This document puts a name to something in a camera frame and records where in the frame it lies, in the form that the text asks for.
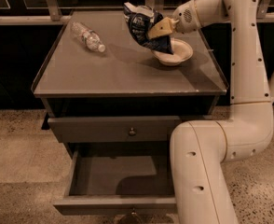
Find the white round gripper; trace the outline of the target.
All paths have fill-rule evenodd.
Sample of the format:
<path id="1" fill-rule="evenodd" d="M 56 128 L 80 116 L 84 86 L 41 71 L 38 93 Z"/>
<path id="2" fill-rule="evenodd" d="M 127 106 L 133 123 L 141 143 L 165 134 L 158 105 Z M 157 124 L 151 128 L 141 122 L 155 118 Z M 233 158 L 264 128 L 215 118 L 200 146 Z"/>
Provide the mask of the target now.
<path id="1" fill-rule="evenodd" d="M 172 18 L 166 17 L 156 23 L 148 32 L 147 37 L 154 39 L 171 35 L 175 28 L 178 33 L 191 33 L 197 31 L 201 24 L 196 11 L 195 0 L 180 5 L 172 14 Z"/>

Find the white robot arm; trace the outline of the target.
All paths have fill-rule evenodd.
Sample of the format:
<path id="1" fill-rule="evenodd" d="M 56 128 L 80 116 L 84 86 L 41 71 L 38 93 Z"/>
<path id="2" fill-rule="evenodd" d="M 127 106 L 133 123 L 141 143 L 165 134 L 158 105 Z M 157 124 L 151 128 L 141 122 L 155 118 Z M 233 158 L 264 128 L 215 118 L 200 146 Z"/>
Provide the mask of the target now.
<path id="1" fill-rule="evenodd" d="M 156 35 L 190 33 L 230 21 L 230 116 L 192 120 L 171 134 L 170 160 L 180 224 L 238 224 L 221 169 L 263 151 L 274 133 L 274 75 L 257 30 L 259 0 L 191 0 L 154 27 Z"/>

